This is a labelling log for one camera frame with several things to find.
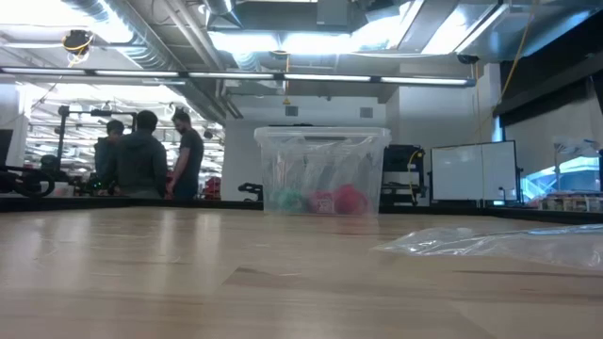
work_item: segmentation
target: clear plastic sheet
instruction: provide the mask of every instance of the clear plastic sheet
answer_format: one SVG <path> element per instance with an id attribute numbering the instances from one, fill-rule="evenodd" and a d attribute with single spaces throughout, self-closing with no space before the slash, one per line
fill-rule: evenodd
<path id="1" fill-rule="evenodd" d="M 432 228 L 374 250 L 424 255 L 510 257 L 557 266 L 603 270 L 603 224 L 485 233 L 470 228 Z"/>

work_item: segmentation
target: man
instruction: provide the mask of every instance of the man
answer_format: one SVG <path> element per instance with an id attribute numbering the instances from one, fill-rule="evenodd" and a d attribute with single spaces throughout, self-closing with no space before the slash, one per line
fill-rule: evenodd
<path id="1" fill-rule="evenodd" d="M 106 124 L 107 137 L 99 138 L 94 145 L 94 167 L 98 178 L 105 176 L 109 159 L 115 152 L 117 140 L 123 135 L 123 129 L 121 121 L 109 121 Z"/>
<path id="2" fill-rule="evenodd" d="M 171 118 L 180 139 L 180 155 L 173 170 L 168 193 L 176 200 L 192 200 L 199 190 L 199 170 L 204 157 L 204 141 L 192 128 L 190 116 L 179 109 Z"/>
<path id="3" fill-rule="evenodd" d="M 137 114 L 136 123 L 138 130 L 117 142 L 103 184 L 110 184 L 117 175 L 123 195 L 142 199 L 163 198 L 168 164 L 165 148 L 153 137 L 157 116 L 144 110 Z"/>

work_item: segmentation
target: ceiling light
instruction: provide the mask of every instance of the ceiling light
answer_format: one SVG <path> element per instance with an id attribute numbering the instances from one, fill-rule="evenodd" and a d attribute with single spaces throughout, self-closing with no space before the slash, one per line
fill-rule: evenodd
<path id="1" fill-rule="evenodd" d="M 502 14 L 504 14 L 507 9 L 509 9 L 509 5 L 503 4 L 501 5 L 483 24 L 480 24 L 476 30 L 473 31 L 460 45 L 457 47 L 454 52 L 461 53 L 465 48 L 467 48 L 475 39 L 477 39 L 481 33 L 483 33 L 486 28 L 488 28 L 491 24 L 493 24 Z"/>
<path id="2" fill-rule="evenodd" d="M 440 78 L 414 78 L 402 76 L 384 76 L 381 82 L 386 84 L 401 85 L 445 85 L 445 86 L 466 86 L 469 85 L 468 79 L 440 79 Z"/>
<path id="3" fill-rule="evenodd" d="M 274 74 L 270 73 L 206 73 L 193 72 L 188 76 L 193 78 L 209 78 L 209 79 L 238 79 L 238 80 L 272 80 Z"/>
<path id="4" fill-rule="evenodd" d="M 362 75 L 323 75 L 323 74 L 285 74 L 285 80 L 349 81 L 369 82 L 370 76 Z"/>
<path id="5" fill-rule="evenodd" d="M 233 53 L 269 52 L 280 49 L 272 33 L 220 33 L 209 32 L 216 49 Z"/>
<path id="6" fill-rule="evenodd" d="M 415 21 L 416 15 L 423 7 L 423 1 L 424 0 L 415 0 L 412 5 L 410 5 L 410 3 L 405 3 L 399 7 L 399 15 L 402 20 L 389 38 L 389 42 L 387 43 L 388 49 L 398 49 L 406 32 L 408 32 Z"/>
<path id="7" fill-rule="evenodd" d="M 497 5 L 492 4 L 486 10 L 483 10 L 483 7 L 459 5 L 440 25 L 421 53 L 427 55 L 452 53 L 480 23 L 483 23 L 483 19 L 492 13 Z"/>
<path id="8" fill-rule="evenodd" d="M 101 76 L 133 76 L 133 77 L 178 77 L 178 72 L 146 72 L 146 71 L 96 71 Z"/>
<path id="9" fill-rule="evenodd" d="M 297 55 L 331 55 L 353 52 L 349 34 L 292 33 L 283 42 L 282 49 Z"/>
<path id="10" fill-rule="evenodd" d="M 83 70 L 70 69 L 44 69 L 44 68 L 26 68 L 26 67 L 3 67 L 3 73 L 9 74 L 30 74 L 30 75 L 84 75 Z"/>

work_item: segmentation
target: plastic container lid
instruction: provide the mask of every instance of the plastic container lid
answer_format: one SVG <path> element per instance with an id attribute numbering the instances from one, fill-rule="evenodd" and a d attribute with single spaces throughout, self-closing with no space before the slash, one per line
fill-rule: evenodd
<path id="1" fill-rule="evenodd" d="M 386 145 L 391 141 L 389 130 L 379 127 L 260 127 L 254 137 L 381 137 Z"/>

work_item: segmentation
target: desk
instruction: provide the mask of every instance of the desk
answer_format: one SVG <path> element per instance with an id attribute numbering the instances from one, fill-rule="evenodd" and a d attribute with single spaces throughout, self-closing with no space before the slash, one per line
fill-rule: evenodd
<path id="1" fill-rule="evenodd" d="M 1 338 L 600 338 L 603 272 L 376 245 L 490 217 L 130 207 L 0 215 Z"/>

